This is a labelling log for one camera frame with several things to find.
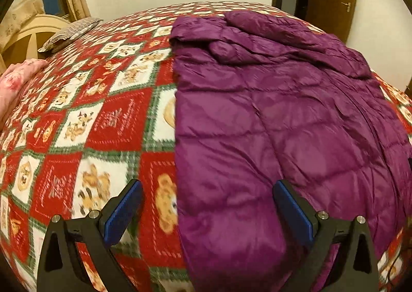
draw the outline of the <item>gray pillow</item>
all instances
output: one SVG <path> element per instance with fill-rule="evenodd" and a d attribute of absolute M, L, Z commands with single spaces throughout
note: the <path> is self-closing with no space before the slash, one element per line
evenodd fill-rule
<path fill-rule="evenodd" d="M 47 52 L 50 50 L 53 53 L 57 52 L 96 27 L 100 21 L 103 20 L 98 18 L 84 18 L 79 21 L 75 21 L 50 37 L 46 43 L 44 43 L 43 47 L 38 50 L 38 52 Z"/>

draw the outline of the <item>bedspread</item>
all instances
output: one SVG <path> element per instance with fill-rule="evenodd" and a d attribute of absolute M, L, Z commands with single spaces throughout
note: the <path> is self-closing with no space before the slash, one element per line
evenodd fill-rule
<path fill-rule="evenodd" d="M 42 240 L 50 218 L 82 217 L 120 193 L 131 178 L 146 201 L 120 243 L 119 264 L 140 292 L 193 291 L 178 234 L 174 164 L 174 85 L 169 35 L 181 15 L 231 10 L 294 17 L 254 3 L 196 2 L 131 14 L 98 26 L 49 59 L 30 82 L 0 136 L 0 245 L 16 276 L 36 290 Z M 322 31 L 307 23 L 315 33 Z M 381 82 L 412 137 L 410 100 Z M 381 284 L 405 267 L 409 229 L 380 261 Z M 86 248 L 91 280 L 105 288 Z"/>

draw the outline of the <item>white square pattern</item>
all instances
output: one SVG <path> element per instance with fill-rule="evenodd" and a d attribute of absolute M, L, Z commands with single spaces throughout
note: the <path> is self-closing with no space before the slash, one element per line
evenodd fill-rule
<path fill-rule="evenodd" d="M 45 239 L 45 233 L 37 229 L 35 226 L 32 228 L 33 231 L 33 247 L 34 247 L 34 276 L 37 277 L 37 272 L 39 268 L 40 252 L 42 251 L 43 241 Z"/>
<path fill-rule="evenodd" d="M 153 18 L 153 17 L 154 17 L 154 15 L 143 16 L 143 17 L 141 17 L 140 19 L 138 19 L 137 21 L 149 20 L 149 19 L 151 19 L 151 18 Z"/>
<path fill-rule="evenodd" d="M 124 41 L 125 40 L 122 39 L 118 42 L 109 42 L 98 52 L 98 54 L 108 54 L 109 52 L 117 49 Z"/>
<path fill-rule="evenodd" d="M 21 266 L 19 261 L 16 262 L 17 271 L 19 272 L 20 277 L 23 279 L 23 285 L 29 292 L 36 292 L 36 283 L 29 273 Z"/>
<path fill-rule="evenodd" d="M 117 48 L 113 57 L 127 57 L 130 55 L 134 55 L 141 47 L 143 46 L 143 42 L 139 44 L 125 44 L 121 45 Z"/>
<path fill-rule="evenodd" d="M 170 35 L 173 26 L 159 27 L 154 33 L 153 37 Z"/>
<path fill-rule="evenodd" d="M 19 166 L 17 167 L 12 194 L 26 205 L 29 201 L 34 174 L 39 165 L 40 160 L 30 155 L 23 155 L 20 159 Z"/>
<path fill-rule="evenodd" d="M 119 195 L 128 181 L 127 169 L 125 162 L 82 159 L 73 192 L 72 218 L 84 217 L 93 209 L 101 210 L 111 197 Z"/>
<path fill-rule="evenodd" d="M 0 196 L 0 229 L 9 240 L 9 198 Z"/>
<path fill-rule="evenodd" d="M 57 108 L 62 109 L 69 105 L 76 95 L 78 86 L 67 84 L 59 92 L 53 102 L 50 104 L 49 109 Z"/>
<path fill-rule="evenodd" d="M 15 133 L 16 129 L 13 129 L 9 132 L 9 134 L 7 135 L 6 139 L 3 142 L 3 145 L 1 147 L 2 150 L 7 150 L 10 142 L 12 141 L 12 139 L 14 138 L 14 133 Z"/>
<path fill-rule="evenodd" d="M 3 178 L 4 178 L 4 174 L 6 173 L 6 167 L 7 167 L 7 155 L 2 158 L 1 164 L 0 164 L 0 186 L 1 184 L 3 184 Z"/>
<path fill-rule="evenodd" d="M 156 122 L 154 124 L 154 140 L 174 140 L 174 98 L 176 89 L 160 92 L 159 104 L 157 106 Z"/>
<path fill-rule="evenodd" d="M 141 27 L 142 27 L 141 25 L 139 25 L 139 26 L 134 26 L 134 27 L 129 27 L 129 28 L 125 29 L 124 32 L 135 31 L 135 30 L 140 29 Z"/>
<path fill-rule="evenodd" d="M 54 80 L 53 77 L 47 79 L 47 80 L 43 83 L 42 87 L 40 87 L 40 89 L 44 89 L 44 88 L 48 87 L 48 86 L 52 83 L 53 80 Z"/>
<path fill-rule="evenodd" d="M 140 29 L 140 30 L 136 33 L 136 35 L 143 35 L 143 34 L 145 34 L 145 33 L 147 33 L 147 32 L 151 32 L 151 31 L 156 30 L 158 27 L 159 27 L 159 26 L 153 26 L 153 27 L 148 27 L 148 28 Z"/>
<path fill-rule="evenodd" d="M 110 92 L 135 87 L 149 82 L 154 69 L 153 62 L 140 63 L 135 60 L 125 71 L 119 71 Z"/>
<path fill-rule="evenodd" d="M 150 19 L 149 22 L 161 21 L 161 20 L 164 20 L 164 19 L 167 19 L 167 18 L 168 18 L 168 16 L 158 16 L 156 18 Z"/>
<path fill-rule="evenodd" d="M 76 63 L 76 64 L 73 65 L 72 68 L 71 68 L 69 71 L 67 71 L 63 76 L 64 76 L 64 77 L 67 77 L 69 74 L 72 74 L 72 73 L 78 71 L 84 64 L 86 64 L 86 62 L 87 62 L 87 59 L 85 59 L 84 61 L 81 61 L 81 62 L 79 62 L 79 63 Z"/>
<path fill-rule="evenodd" d="M 33 121 L 26 120 L 23 123 L 19 139 L 17 140 L 17 143 L 16 143 L 16 148 L 25 146 L 27 134 L 33 130 L 34 125 L 36 124 L 37 121 L 38 121 L 37 119 Z"/>
<path fill-rule="evenodd" d="M 106 43 L 108 40 L 110 40 L 112 38 L 112 35 L 107 36 L 107 37 L 102 37 L 97 39 L 91 46 L 95 46 L 98 44 L 102 44 L 102 43 Z"/>
<path fill-rule="evenodd" d="M 69 80 L 67 85 L 82 86 L 87 81 L 90 73 L 91 73 L 91 70 L 78 72 L 73 78 Z"/>
<path fill-rule="evenodd" d="M 54 144 L 55 147 L 72 147 L 84 144 L 103 102 L 71 111 Z"/>
<path fill-rule="evenodd" d="M 71 56 L 71 57 L 64 63 L 64 66 L 63 66 L 63 67 L 65 67 L 65 66 L 67 66 L 67 65 L 72 65 L 72 64 L 75 62 L 76 58 L 79 57 L 79 54 L 75 54 L 75 55 Z"/>

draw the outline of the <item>red square pattern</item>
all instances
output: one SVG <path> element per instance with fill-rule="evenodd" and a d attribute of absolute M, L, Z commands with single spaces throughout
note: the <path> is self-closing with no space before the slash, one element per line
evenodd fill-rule
<path fill-rule="evenodd" d="M 149 27 L 153 27 L 153 26 L 152 25 L 146 25 L 146 26 L 141 27 L 139 30 L 142 30 L 144 28 L 149 28 Z M 143 41 L 151 41 L 152 36 L 155 32 L 156 32 L 156 29 L 154 29 L 152 31 L 145 32 L 144 34 L 141 34 L 141 35 L 132 36 L 127 40 L 127 42 L 136 44 L 136 43 L 140 43 L 140 42 L 143 42 Z"/>
<path fill-rule="evenodd" d="M 398 116 L 399 120 L 402 122 L 403 127 L 405 128 L 408 134 L 412 134 L 412 126 L 410 123 L 405 119 L 401 111 L 398 109 L 395 103 L 389 103 L 389 106 L 395 111 L 396 115 Z"/>
<path fill-rule="evenodd" d="M 115 76 L 117 71 L 123 70 L 127 66 L 130 65 L 131 61 L 134 58 L 132 56 L 126 58 L 112 58 L 111 60 L 100 62 L 96 64 L 93 71 L 92 77 L 101 78 L 107 76 Z"/>
<path fill-rule="evenodd" d="M 79 94 L 76 96 L 72 107 L 94 103 L 106 97 L 110 86 L 112 86 L 115 80 L 115 75 L 111 74 L 111 72 L 108 73 L 109 74 L 102 77 L 102 75 L 97 75 L 95 72 L 95 74 L 93 74 L 80 88 Z"/>
<path fill-rule="evenodd" d="M 169 57 L 168 59 L 160 62 L 159 73 L 157 74 L 156 79 L 156 86 L 173 83 L 173 62 L 173 57 Z"/>
<path fill-rule="evenodd" d="M 14 258 L 12 256 L 13 254 L 13 248 L 5 239 L 0 237 L 0 245 L 1 245 L 1 251 L 3 252 L 4 256 L 10 261 L 10 266 L 12 267 L 12 270 L 16 277 L 20 277 L 19 272 L 17 271 L 16 268 L 16 263 L 14 262 Z"/>
<path fill-rule="evenodd" d="M 30 117 L 37 118 L 39 116 L 43 116 L 49 108 L 49 105 L 53 102 L 54 98 L 58 95 L 58 93 L 59 88 L 50 88 L 47 94 L 37 103 Z"/>
<path fill-rule="evenodd" d="M 50 111 L 42 115 L 33 130 L 26 136 L 27 149 L 37 153 L 46 153 L 65 114 L 66 111 L 62 110 L 60 112 Z"/>
<path fill-rule="evenodd" d="M 25 263 L 30 249 L 28 239 L 28 215 L 17 207 L 13 200 L 9 200 L 10 245 L 18 259 Z"/>
<path fill-rule="evenodd" d="M 106 288 L 96 271 L 86 245 L 84 243 L 77 243 L 77 247 L 94 288 L 98 291 L 106 292 Z M 115 254 L 115 258 L 123 272 L 139 292 L 152 292 L 149 268 L 143 260 L 127 257 L 122 254 Z"/>
<path fill-rule="evenodd" d="M 86 44 L 86 45 L 80 46 L 80 48 L 84 47 L 85 49 L 83 52 L 80 49 L 78 50 L 80 54 L 76 58 L 76 62 L 84 61 L 87 58 L 95 56 L 99 52 L 99 50 L 102 48 L 102 45 L 103 44 L 96 44 L 92 46 L 91 44 Z"/>
<path fill-rule="evenodd" d="M 119 39 L 126 39 L 126 42 L 129 42 L 128 38 L 134 33 L 136 33 L 136 31 L 129 31 L 129 32 L 121 31 L 115 34 L 116 36 L 113 37 L 113 41 L 118 41 Z"/>
<path fill-rule="evenodd" d="M 34 185 L 30 215 L 48 225 L 54 214 L 71 218 L 73 189 L 82 153 L 46 156 Z"/>
<path fill-rule="evenodd" d="M 145 193 L 145 207 L 139 226 L 139 246 L 149 266 L 184 268 L 177 224 L 164 225 L 157 204 L 172 205 L 176 193 L 176 167 L 173 153 L 143 153 L 139 178 Z"/>
<path fill-rule="evenodd" d="M 22 151 L 16 151 L 12 153 L 6 159 L 6 172 L 3 177 L 2 189 L 5 189 L 9 184 L 14 183 L 14 178 L 16 177 L 17 167 L 20 162 Z"/>
<path fill-rule="evenodd" d="M 107 54 L 104 55 L 95 55 L 90 58 L 90 61 L 87 62 L 86 66 L 88 68 L 96 68 L 100 66 L 102 60 L 107 56 Z"/>
<path fill-rule="evenodd" d="M 152 292 L 150 286 L 150 273 L 147 264 L 139 259 L 115 254 L 123 272 L 139 292 Z"/>
<path fill-rule="evenodd" d="M 146 88 L 108 97 L 85 146 L 100 151 L 128 151 L 131 146 L 140 150 L 151 95 L 152 89 Z"/>
<path fill-rule="evenodd" d="M 141 49 L 141 53 L 152 52 L 154 50 L 169 48 L 169 36 L 156 37 L 155 39 L 149 39 L 145 46 Z"/>

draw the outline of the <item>purple down jacket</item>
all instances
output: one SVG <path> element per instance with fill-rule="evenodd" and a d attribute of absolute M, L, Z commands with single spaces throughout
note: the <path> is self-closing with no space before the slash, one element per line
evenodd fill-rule
<path fill-rule="evenodd" d="M 279 179 L 317 211 L 365 216 L 380 258 L 411 214 L 411 145 L 363 56 L 253 11 L 180 17 L 171 42 L 179 230 L 196 292 L 278 291 L 296 269 Z"/>

